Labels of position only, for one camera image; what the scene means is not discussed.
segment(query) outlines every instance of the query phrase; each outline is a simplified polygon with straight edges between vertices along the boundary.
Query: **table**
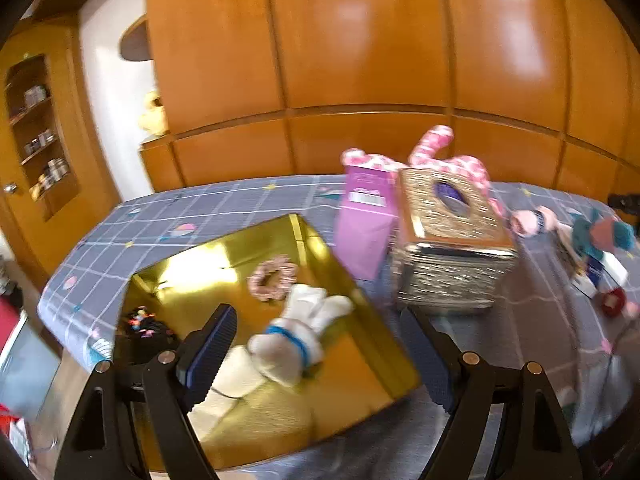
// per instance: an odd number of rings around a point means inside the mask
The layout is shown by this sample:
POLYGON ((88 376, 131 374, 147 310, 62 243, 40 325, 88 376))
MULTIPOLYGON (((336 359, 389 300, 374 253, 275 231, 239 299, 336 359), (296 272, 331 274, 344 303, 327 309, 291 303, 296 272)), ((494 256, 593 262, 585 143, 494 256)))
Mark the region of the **table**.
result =
MULTIPOLYGON (((38 312, 74 358, 90 370, 110 356, 120 301, 130 275, 206 240, 287 212, 299 212, 333 243, 333 225, 344 187, 343 175, 286 176, 239 180, 141 197, 117 206, 85 236, 47 284, 38 312)), ((589 214, 584 197, 524 184, 494 183, 494 196, 511 212, 545 205, 560 221, 568 211, 589 214)), ((629 322, 608 319, 576 290, 554 234, 519 240, 520 260, 501 283, 494 307, 471 317, 434 317, 463 350, 478 352, 495 365, 520 367, 536 360, 545 367, 570 422, 577 444, 620 411, 638 376, 640 336, 635 327, 618 345, 600 402, 609 354, 629 322)), ((638 301, 640 251, 618 255, 629 271, 628 298, 638 301)), ((388 264, 375 282, 360 286, 394 333, 388 264)), ((603 286, 611 287, 605 276, 603 286)), ((473 475, 482 476, 499 424, 492 409, 485 442, 473 475)), ((446 414, 424 387, 344 435, 312 449, 247 468, 259 479, 332 478, 415 479, 446 423, 446 414)))

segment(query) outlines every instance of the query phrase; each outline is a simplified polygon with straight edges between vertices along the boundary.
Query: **red ball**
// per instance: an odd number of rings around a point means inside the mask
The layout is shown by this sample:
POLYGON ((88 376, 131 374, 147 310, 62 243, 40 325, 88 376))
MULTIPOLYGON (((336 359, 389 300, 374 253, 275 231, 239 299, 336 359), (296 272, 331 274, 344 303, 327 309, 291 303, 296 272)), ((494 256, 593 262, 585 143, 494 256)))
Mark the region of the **red ball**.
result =
POLYGON ((600 307, 605 316, 616 317, 626 305, 626 294, 622 287, 614 288, 602 295, 600 307))

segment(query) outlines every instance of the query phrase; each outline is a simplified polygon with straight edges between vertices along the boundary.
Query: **white plush toy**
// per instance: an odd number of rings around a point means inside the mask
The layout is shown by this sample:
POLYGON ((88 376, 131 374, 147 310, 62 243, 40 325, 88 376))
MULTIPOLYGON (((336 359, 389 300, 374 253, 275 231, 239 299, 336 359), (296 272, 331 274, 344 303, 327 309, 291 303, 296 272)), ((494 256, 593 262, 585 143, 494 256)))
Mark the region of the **white plush toy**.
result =
POLYGON ((207 397, 196 404, 188 417, 198 438, 213 430, 239 399, 266 382, 252 364, 251 356, 242 345, 233 347, 222 361, 207 397))
POLYGON ((281 316, 247 343, 254 366, 283 386, 295 386, 306 368, 324 358, 319 341, 322 332, 352 310, 346 296, 327 297, 324 288, 294 285, 281 316))
POLYGON ((345 296, 326 296, 324 288, 291 287, 280 317, 263 334, 249 339, 246 348, 233 347, 203 402, 189 412, 196 436, 202 439, 239 399, 262 386, 267 378, 295 386, 302 372, 324 358, 320 336, 338 317, 353 310, 345 296))

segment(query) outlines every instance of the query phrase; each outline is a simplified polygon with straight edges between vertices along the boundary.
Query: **pink stuffed toy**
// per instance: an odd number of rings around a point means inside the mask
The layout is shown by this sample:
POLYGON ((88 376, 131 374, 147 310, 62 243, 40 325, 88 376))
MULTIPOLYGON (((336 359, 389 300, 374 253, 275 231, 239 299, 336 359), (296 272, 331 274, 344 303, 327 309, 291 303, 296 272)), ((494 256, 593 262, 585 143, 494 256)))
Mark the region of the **pink stuffed toy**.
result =
MULTIPOLYGON (((443 124, 434 126, 422 136, 420 142, 409 155, 409 165, 412 168, 428 168, 430 170, 453 173, 468 178, 478 190, 487 197, 487 200, 494 208, 494 211, 504 216, 504 210, 500 202, 489 198, 491 183, 489 174, 484 164, 474 156, 460 155, 447 160, 433 158, 436 152, 447 146, 453 139, 453 130, 443 124)), ((350 148, 342 152, 342 163, 345 166, 360 166, 372 168, 374 170, 389 171, 395 173, 402 168, 407 168, 405 164, 396 162, 392 158, 384 155, 367 155, 362 150, 350 148)))

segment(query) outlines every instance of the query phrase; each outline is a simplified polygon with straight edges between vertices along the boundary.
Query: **yellow plush toy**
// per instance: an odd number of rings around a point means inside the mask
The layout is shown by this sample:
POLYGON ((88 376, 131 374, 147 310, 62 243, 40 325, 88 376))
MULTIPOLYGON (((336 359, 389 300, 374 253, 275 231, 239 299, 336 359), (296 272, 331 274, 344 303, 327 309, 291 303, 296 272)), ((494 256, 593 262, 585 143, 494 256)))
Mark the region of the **yellow plush toy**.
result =
POLYGON ((167 133, 169 126, 166 122, 164 106, 162 106, 160 94, 156 90, 145 95, 145 108, 146 112, 138 119, 140 128, 158 137, 167 133))

